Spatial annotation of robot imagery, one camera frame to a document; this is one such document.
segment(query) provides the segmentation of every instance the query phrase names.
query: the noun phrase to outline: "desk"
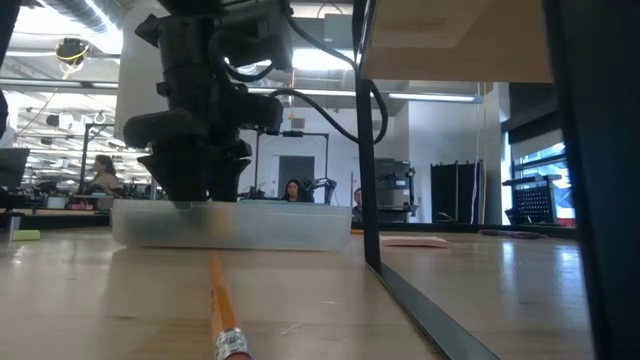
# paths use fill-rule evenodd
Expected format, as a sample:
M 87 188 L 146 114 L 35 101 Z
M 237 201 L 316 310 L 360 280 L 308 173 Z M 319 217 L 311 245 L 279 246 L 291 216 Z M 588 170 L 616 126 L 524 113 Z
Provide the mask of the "desk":
M 67 209 L 15 209 L 15 212 L 21 212 L 26 216 L 38 216 L 38 215 L 52 215 L 52 216 L 69 216 L 69 215 L 81 215 L 92 216 L 95 215 L 98 210 L 67 210 Z
M 540 0 L 378 0 L 364 77 L 551 82 Z
M 504 359 L 593 355 L 575 243 L 436 234 L 384 261 Z M 223 251 L 258 360 L 434 359 L 354 237 L 343 254 Z M 0 358 L 210 359 L 208 251 L 124 249 L 107 229 L 0 250 Z
M 223 252 L 257 359 L 437 358 L 361 252 Z M 210 360 L 208 255 L 106 229 L 0 249 L 0 358 Z
M 498 357 L 594 357 L 575 241 L 430 235 L 451 247 L 385 247 L 382 260 Z

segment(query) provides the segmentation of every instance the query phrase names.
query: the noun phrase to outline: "person with dark hair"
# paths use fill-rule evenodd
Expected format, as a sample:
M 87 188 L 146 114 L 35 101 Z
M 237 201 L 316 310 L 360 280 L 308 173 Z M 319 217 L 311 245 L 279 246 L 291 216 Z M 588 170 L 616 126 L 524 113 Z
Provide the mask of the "person with dark hair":
M 102 190 L 107 195 L 114 195 L 114 191 L 120 188 L 120 181 L 116 177 L 116 169 L 109 156 L 98 155 L 93 163 L 96 177 L 91 181 L 91 187 Z
M 353 201 L 356 206 L 351 209 L 351 221 L 362 222 L 362 190 L 360 188 L 353 192 Z
M 284 196 L 282 200 L 289 202 L 309 202 L 307 196 L 305 196 L 304 189 L 300 181 L 291 179 L 287 181 L 287 186 L 284 188 Z

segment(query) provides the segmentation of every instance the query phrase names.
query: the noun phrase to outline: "black cabinet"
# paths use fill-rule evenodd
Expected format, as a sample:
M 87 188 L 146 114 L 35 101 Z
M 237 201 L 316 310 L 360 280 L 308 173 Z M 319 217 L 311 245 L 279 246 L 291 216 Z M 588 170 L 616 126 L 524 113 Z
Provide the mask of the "black cabinet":
M 448 216 L 448 221 L 477 224 L 484 192 L 483 171 L 482 161 L 478 166 L 457 162 L 431 165 L 431 221 L 446 221 Z

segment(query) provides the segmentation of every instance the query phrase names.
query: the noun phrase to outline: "gray door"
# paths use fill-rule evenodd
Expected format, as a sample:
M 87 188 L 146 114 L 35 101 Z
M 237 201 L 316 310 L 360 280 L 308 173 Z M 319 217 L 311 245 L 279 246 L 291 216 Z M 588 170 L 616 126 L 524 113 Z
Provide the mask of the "gray door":
M 313 156 L 280 156 L 279 174 L 278 174 L 278 197 L 283 197 L 287 182 L 296 179 L 302 182 L 304 180 L 313 180 L 315 168 L 315 158 Z

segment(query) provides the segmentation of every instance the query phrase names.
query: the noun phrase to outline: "translucent plastic bin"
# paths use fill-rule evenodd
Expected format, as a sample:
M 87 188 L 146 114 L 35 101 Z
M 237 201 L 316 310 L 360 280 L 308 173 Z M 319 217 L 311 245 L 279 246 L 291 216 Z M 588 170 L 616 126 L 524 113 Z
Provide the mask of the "translucent plastic bin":
M 116 200 L 114 239 L 126 246 L 340 251 L 351 209 L 278 201 Z

